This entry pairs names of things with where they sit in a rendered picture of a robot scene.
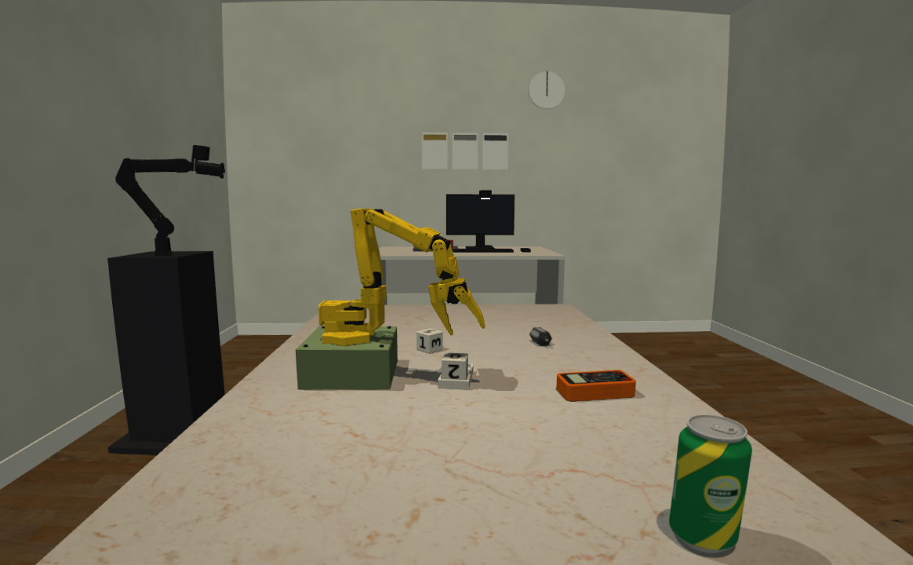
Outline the orange digital multimeter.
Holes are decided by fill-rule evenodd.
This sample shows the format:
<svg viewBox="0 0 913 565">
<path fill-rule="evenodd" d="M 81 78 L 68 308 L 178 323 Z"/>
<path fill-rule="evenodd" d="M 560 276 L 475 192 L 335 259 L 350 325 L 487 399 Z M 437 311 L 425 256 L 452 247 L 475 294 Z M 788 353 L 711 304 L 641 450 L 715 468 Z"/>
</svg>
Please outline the orange digital multimeter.
<svg viewBox="0 0 913 565">
<path fill-rule="evenodd" d="M 636 381 L 622 370 L 557 374 L 556 389 L 567 401 L 635 397 Z"/>
</svg>

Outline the green drink can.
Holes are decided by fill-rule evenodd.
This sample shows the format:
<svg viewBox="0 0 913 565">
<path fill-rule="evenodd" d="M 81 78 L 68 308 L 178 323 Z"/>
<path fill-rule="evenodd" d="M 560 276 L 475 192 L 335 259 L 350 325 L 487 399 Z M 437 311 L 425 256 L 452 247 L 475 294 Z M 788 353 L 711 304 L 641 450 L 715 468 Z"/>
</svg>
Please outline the green drink can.
<svg viewBox="0 0 913 565">
<path fill-rule="evenodd" d="M 678 438 L 669 525 L 692 549 L 719 553 L 737 544 L 753 447 L 727 417 L 687 419 Z"/>
</svg>

